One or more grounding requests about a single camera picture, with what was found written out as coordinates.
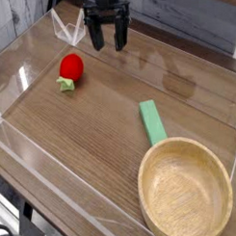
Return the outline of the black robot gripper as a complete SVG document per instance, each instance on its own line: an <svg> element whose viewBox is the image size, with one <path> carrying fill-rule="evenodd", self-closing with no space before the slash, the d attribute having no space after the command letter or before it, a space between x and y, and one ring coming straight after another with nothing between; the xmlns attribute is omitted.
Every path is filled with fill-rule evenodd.
<svg viewBox="0 0 236 236"><path fill-rule="evenodd" d="M130 7L127 0L85 0L82 6L84 22L88 26L93 47L99 51L104 47L101 24L115 23L116 50L127 43L127 27L130 22Z"/></svg>

